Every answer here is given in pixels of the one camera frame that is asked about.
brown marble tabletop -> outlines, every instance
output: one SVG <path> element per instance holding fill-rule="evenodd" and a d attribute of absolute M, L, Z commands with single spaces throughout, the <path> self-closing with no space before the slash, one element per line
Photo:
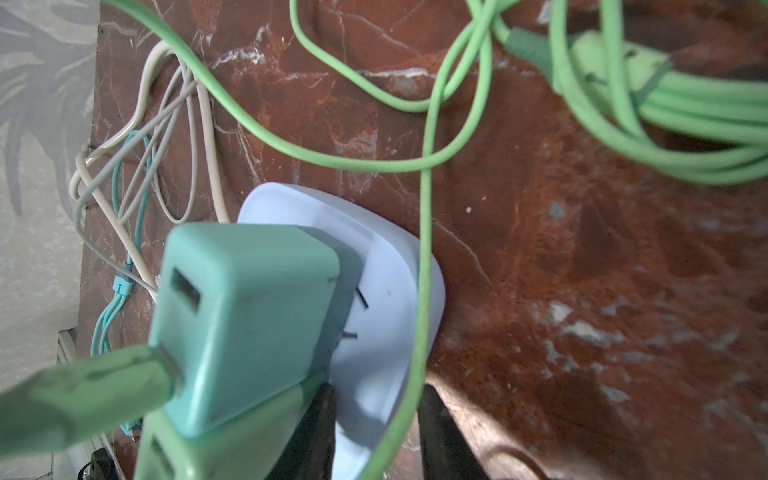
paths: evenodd
<path fill-rule="evenodd" d="M 542 3 L 526 0 L 505 18 L 543 33 Z M 351 157 L 420 154 L 424 117 L 378 103 L 308 54 L 293 36 L 287 2 L 148 4 L 279 136 Z M 406 98 L 428 96 L 469 20 L 462 0 L 299 4 L 308 36 Z M 595 0 L 571 4 L 572 31 L 598 25 Z M 678 69 L 768 78 L 768 17 L 756 2 L 625 6 L 629 39 L 672 52 Z M 93 144 L 131 116 L 156 40 L 101 6 Z M 442 109 L 437 147 L 461 127 L 474 83 L 472 73 Z M 304 164 L 248 134 L 215 102 L 214 115 L 233 217 L 253 188 L 277 181 L 338 195 L 417 232 L 417 174 Z M 181 212 L 190 147 L 186 122 L 177 128 L 161 185 Z M 666 147 L 713 147 L 650 134 Z M 137 159 L 128 163 L 131 174 Z M 768 478 L 766 181 L 694 187 L 619 157 L 579 126 L 537 71 L 496 45 L 480 127 L 435 169 L 434 185 L 434 253 L 447 304 L 428 380 L 492 478 Z M 193 218 L 213 220 L 204 169 L 197 186 Z M 171 224 L 155 199 L 144 225 L 144 252 L 157 272 Z M 119 243 L 95 210 L 87 231 L 115 253 Z M 82 271 L 85 354 L 114 272 L 87 250 Z M 112 345 L 145 342 L 152 311 L 135 289 Z M 387 478 L 421 478 L 416 428 Z M 136 447 L 120 435 L 115 441 L 130 473 Z"/>

